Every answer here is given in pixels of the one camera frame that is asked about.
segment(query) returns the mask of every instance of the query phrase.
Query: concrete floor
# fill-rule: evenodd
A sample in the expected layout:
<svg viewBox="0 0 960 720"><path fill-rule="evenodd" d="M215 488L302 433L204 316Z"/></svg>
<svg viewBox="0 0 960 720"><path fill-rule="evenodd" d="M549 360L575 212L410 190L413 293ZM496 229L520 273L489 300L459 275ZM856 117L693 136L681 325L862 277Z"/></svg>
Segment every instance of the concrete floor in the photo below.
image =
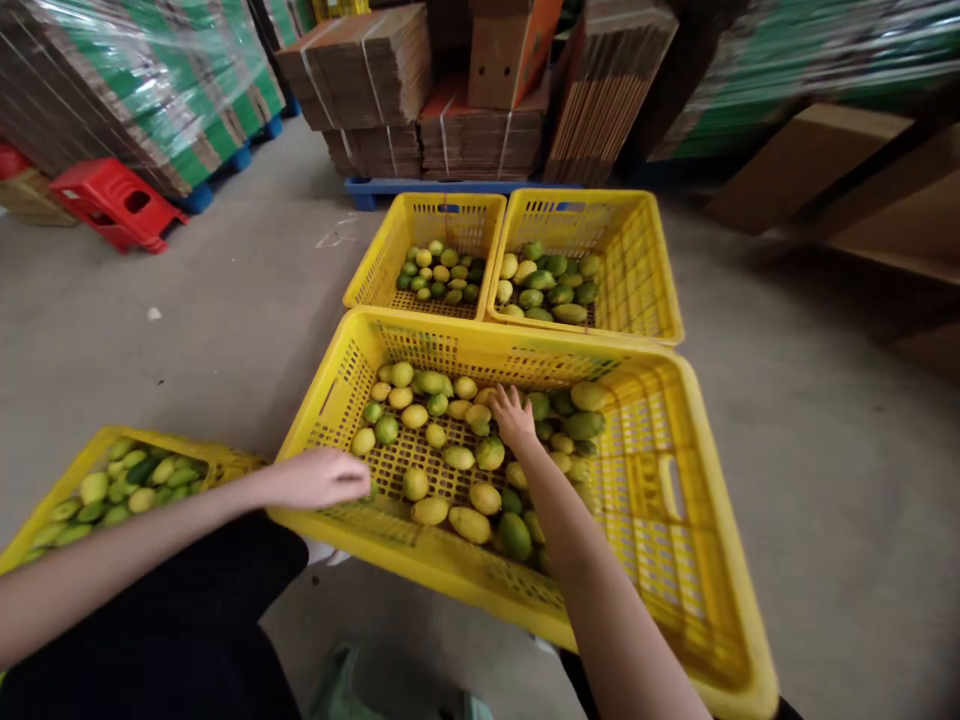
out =
<svg viewBox="0 0 960 720"><path fill-rule="evenodd" d="M341 195L295 120L159 257L0 218L0 541L103 424L277 451L382 217L317 248L349 218ZM783 694L808 718L946 715L960 395L866 339L881 310L832 266L759 271L762 243L662 213ZM301 702L336 638L380 637L497 717L581 717L520 630L359 561L305 573L264 625Z"/></svg>

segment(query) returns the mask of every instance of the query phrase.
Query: blue pallet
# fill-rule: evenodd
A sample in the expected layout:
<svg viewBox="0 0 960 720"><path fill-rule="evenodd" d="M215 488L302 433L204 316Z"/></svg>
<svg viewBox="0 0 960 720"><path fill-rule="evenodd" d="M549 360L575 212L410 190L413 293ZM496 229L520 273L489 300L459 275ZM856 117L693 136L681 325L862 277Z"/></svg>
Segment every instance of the blue pallet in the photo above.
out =
<svg viewBox="0 0 960 720"><path fill-rule="evenodd" d="M377 209L377 195L399 195L404 192L450 192L506 195L522 188L559 188L579 190L582 185L555 185L533 180L407 180L404 178L350 178L343 183L353 196L357 210Z"/></svg>
<svg viewBox="0 0 960 720"><path fill-rule="evenodd" d="M236 175L250 167L253 155L250 154L250 145L275 140L283 133L283 121L280 114L274 115L270 122L251 135L237 152L231 155L223 165L213 171L209 178L193 188L185 198L170 198L170 202L184 212L199 215L213 202L213 187L215 183L229 175Z"/></svg>

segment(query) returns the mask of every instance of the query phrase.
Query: plastic wrap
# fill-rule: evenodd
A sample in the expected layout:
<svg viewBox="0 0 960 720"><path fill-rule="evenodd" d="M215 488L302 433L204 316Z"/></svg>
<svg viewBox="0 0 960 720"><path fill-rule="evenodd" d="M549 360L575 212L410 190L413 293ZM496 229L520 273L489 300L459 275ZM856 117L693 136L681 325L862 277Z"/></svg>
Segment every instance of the plastic wrap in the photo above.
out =
<svg viewBox="0 0 960 720"><path fill-rule="evenodd" d="M283 107L245 0L0 0L0 134L189 194Z"/></svg>
<svg viewBox="0 0 960 720"><path fill-rule="evenodd" d="M757 0L650 159L744 150L806 101L906 112L958 71L957 0Z"/></svg>

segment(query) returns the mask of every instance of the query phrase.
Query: hand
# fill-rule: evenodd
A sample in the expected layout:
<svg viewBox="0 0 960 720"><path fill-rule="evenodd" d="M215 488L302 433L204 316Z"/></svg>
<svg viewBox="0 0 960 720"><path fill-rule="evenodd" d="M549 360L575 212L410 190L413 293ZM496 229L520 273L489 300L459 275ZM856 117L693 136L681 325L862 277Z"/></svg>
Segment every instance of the hand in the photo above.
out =
<svg viewBox="0 0 960 720"><path fill-rule="evenodd" d="M500 437L514 452L525 442L536 442L537 428L533 424L533 405L529 400L520 404L520 393L513 385L510 391L497 385L497 394L490 401L490 409L497 419Z"/></svg>
<svg viewBox="0 0 960 720"><path fill-rule="evenodd" d="M263 505L303 510L359 500L371 482L365 463L331 448L308 450L247 478Z"/></svg>

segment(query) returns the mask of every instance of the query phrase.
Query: red plastic stool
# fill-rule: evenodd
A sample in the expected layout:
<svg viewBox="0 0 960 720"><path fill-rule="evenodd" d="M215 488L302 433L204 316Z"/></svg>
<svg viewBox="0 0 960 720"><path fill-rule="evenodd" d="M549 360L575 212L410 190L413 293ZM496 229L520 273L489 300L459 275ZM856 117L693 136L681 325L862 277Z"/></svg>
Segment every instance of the red plastic stool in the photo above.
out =
<svg viewBox="0 0 960 720"><path fill-rule="evenodd" d="M131 245L159 255L167 249L160 233L173 220L188 222L186 215L116 158L75 165L50 188L122 255Z"/></svg>

